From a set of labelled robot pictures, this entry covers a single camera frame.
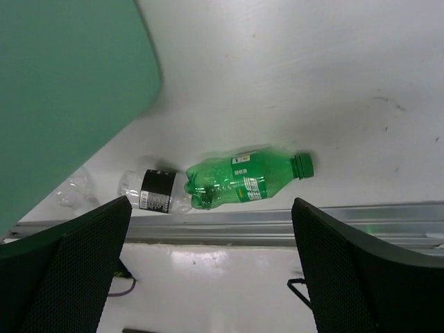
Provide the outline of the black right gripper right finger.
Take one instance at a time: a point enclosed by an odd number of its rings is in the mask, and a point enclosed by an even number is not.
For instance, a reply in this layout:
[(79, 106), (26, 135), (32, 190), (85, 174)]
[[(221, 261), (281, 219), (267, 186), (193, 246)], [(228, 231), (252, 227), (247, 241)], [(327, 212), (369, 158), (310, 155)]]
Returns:
[(382, 241), (300, 198), (291, 219), (318, 332), (443, 331), (443, 258)]

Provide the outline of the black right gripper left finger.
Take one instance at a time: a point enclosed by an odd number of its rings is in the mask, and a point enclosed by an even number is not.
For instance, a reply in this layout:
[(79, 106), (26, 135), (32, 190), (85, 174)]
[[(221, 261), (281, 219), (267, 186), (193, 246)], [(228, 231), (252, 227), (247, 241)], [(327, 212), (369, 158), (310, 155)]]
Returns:
[(1, 245), (1, 331), (95, 332), (131, 213), (122, 196)]

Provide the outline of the clear bottle black label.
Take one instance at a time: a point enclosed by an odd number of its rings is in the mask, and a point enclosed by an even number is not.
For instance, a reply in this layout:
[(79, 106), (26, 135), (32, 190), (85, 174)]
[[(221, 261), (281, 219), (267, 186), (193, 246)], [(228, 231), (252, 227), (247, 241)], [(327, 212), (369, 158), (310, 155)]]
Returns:
[[(136, 210), (185, 214), (191, 209), (191, 196), (185, 191), (187, 181), (185, 173), (146, 155), (138, 159), (134, 169), (121, 174), (117, 195), (126, 196)], [(80, 216), (101, 205), (96, 188), (92, 175), (82, 166), (57, 187), (52, 196), (59, 206)]]

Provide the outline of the green soda bottle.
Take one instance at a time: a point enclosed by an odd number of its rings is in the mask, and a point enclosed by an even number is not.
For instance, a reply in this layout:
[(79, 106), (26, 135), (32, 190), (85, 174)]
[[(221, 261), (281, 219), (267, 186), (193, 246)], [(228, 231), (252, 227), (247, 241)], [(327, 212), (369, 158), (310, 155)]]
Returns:
[(196, 210), (249, 203), (274, 197), (293, 180), (314, 177), (308, 152), (265, 147), (228, 157), (207, 159), (187, 169), (185, 191)]

